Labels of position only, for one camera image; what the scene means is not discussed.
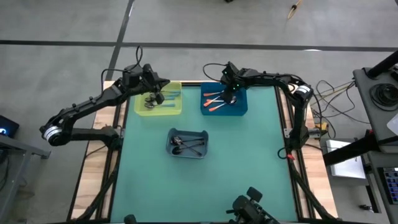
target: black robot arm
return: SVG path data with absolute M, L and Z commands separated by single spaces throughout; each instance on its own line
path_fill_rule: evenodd
M 248 89 L 254 85 L 277 86 L 289 99 L 294 106 L 294 125 L 289 134 L 286 144 L 288 154 L 294 149 L 301 149 L 309 138 L 308 128 L 305 126 L 305 117 L 307 105 L 313 96 L 313 90 L 310 85 L 306 84 L 300 77 L 291 74 L 271 74 L 266 72 L 258 72 L 254 69 L 242 68 L 238 70 L 231 62 L 228 62 L 223 70 L 221 83 L 226 88 L 221 94 L 221 98 L 230 102 L 233 93 L 240 88 Z M 289 84 L 297 85 L 298 88 L 294 93 L 289 90 Z
M 62 109 L 57 115 L 50 118 L 40 127 L 42 137 L 52 146 L 62 146 L 70 141 L 100 140 L 108 147 L 118 137 L 111 127 L 102 129 L 78 129 L 73 128 L 75 122 L 106 106 L 116 106 L 125 102 L 130 96 L 153 92 L 156 102 L 164 101 L 160 90 L 170 80 L 159 78 L 149 64 L 142 68 L 131 65 L 123 70 L 123 77 L 117 79 L 109 88 L 96 97 L 89 97 L 80 104 L 72 104 L 72 107 Z

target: green mat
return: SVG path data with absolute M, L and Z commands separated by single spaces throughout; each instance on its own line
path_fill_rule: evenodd
M 200 87 L 183 87 L 182 113 L 141 117 L 131 98 L 111 222 L 128 214 L 139 222 L 225 222 L 225 214 L 249 187 L 260 204 L 282 221 L 297 221 L 273 88 L 248 90 L 244 116 L 203 116 Z M 203 159 L 166 153 L 171 128 L 209 134 Z

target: concrete floor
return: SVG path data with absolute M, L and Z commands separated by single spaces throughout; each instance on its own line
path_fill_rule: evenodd
M 116 42 L 128 0 L 3 0 L 0 2 L 0 40 Z M 279 50 L 144 49 L 161 77 L 206 80 L 205 63 L 232 61 L 238 67 L 301 76 L 309 84 L 326 80 L 339 85 L 352 79 L 356 68 L 371 67 L 390 52 L 284 50 L 290 45 L 397 47 L 398 7 L 394 0 L 308 0 L 290 21 L 295 0 L 135 0 L 124 42 L 188 44 L 286 45 Z M 107 68 L 114 47 L 0 45 L 0 114 L 21 124 L 17 138 L 51 150 L 47 161 L 35 159 L 26 174 L 33 197 L 20 197 L 12 219 L 29 223 L 61 222 L 80 171 L 86 142 L 51 147 L 38 128 L 72 103 L 100 92 L 100 72 Z M 116 68 L 135 63 L 134 48 L 123 47 Z M 219 77 L 220 68 L 208 67 Z M 113 80 L 119 77 L 115 73 Z M 348 114 L 367 121 L 358 91 L 350 89 L 356 109 Z M 334 105 L 351 107 L 345 96 Z M 94 116 L 77 124 L 89 128 Z M 341 138 L 361 137 L 369 125 L 340 115 L 330 118 Z M 385 213 L 358 209 L 369 203 L 365 188 L 331 179 L 340 218 L 355 222 L 387 223 Z

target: wooden board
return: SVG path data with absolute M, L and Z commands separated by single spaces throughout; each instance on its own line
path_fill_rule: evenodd
M 113 82 L 111 81 L 104 82 L 104 88 L 109 87 L 110 85 L 112 85 L 112 83 Z M 289 114 L 286 109 L 287 104 L 284 95 L 282 95 L 281 98 L 284 107 L 286 124 L 290 125 Z M 120 125 L 123 122 L 125 107 L 126 104 L 123 104 L 119 119 Z M 93 127 L 102 128 L 105 125 L 108 126 L 112 125 L 114 118 L 114 111 L 115 107 L 108 107 L 99 110 L 95 116 L 95 122 Z M 315 123 L 310 109 L 307 110 L 306 125 L 308 128 L 315 127 Z M 308 140 L 307 143 L 318 147 L 320 146 L 319 142 L 314 139 Z M 88 145 L 87 153 L 90 153 L 101 146 L 103 146 L 102 142 L 91 141 Z M 337 211 L 329 184 L 328 174 L 326 173 L 326 167 L 325 164 L 323 163 L 322 152 L 318 149 L 309 146 L 305 146 L 302 149 L 302 151 L 303 151 L 303 158 L 304 158 L 305 168 L 307 171 L 307 177 L 311 191 L 317 197 L 319 202 L 325 207 L 325 209 L 331 215 L 337 217 Z M 104 148 L 85 159 L 71 218 L 79 217 L 85 211 L 87 206 L 89 206 L 90 203 L 93 201 L 96 194 L 100 191 L 106 153 L 107 149 Z M 117 152 L 114 152 L 113 161 L 116 158 L 116 154 Z M 110 190 L 108 191 L 105 198 L 103 217 L 107 217 L 108 215 L 109 201 L 110 201 Z M 301 189 L 300 189 L 300 201 L 302 203 L 303 214 L 305 217 L 308 217 L 307 204 L 305 196 Z

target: plastic tray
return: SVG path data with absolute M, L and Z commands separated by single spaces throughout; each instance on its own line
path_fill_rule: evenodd
M 225 85 L 221 83 L 202 83 L 200 91 L 200 110 L 203 115 L 213 115 L 213 116 L 243 116 L 248 111 L 248 99 L 246 96 L 246 90 L 241 88 L 237 91 L 234 96 L 236 97 L 236 103 L 233 105 L 224 105 L 217 110 L 209 111 L 210 108 L 218 106 L 220 103 L 212 103 L 211 105 L 204 107 L 203 104 L 206 103 L 207 99 L 214 99 L 219 95 L 204 97 L 204 93 L 216 93 L 223 91 Z
M 175 96 L 174 100 L 165 100 L 163 104 L 174 103 L 174 107 L 168 106 L 157 106 L 153 109 L 146 108 L 145 98 L 149 97 L 150 93 L 144 93 L 143 95 L 135 96 L 134 111 L 140 116 L 163 116 L 163 115 L 177 115 L 182 111 L 182 93 L 181 93 L 181 82 L 170 82 L 163 87 L 162 93 L 167 97 L 167 95 L 173 93 L 167 93 L 167 91 L 179 91 L 180 95 Z
M 174 155 L 172 154 L 172 150 L 174 146 L 171 141 L 173 136 L 178 136 L 180 137 L 183 141 L 190 140 L 190 139 L 198 139 L 198 138 L 203 138 L 205 144 L 202 146 L 196 146 L 193 147 L 194 150 L 202 153 L 202 156 L 196 155 L 194 152 L 192 152 L 189 149 L 184 149 L 181 154 Z M 208 145 L 208 140 L 209 140 L 209 134 L 206 131 L 202 132 L 193 132 L 193 131 L 179 131 L 175 128 L 170 129 L 169 135 L 167 136 L 167 142 L 166 142 L 166 151 L 169 153 L 171 156 L 175 157 L 185 157 L 185 158 L 193 158 L 193 159 L 202 159 L 206 156 L 207 154 L 207 145 Z M 186 146 L 193 146 L 195 144 L 198 144 L 198 141 L 192 141 L 192 142 L 185 142 L 184 143 Z

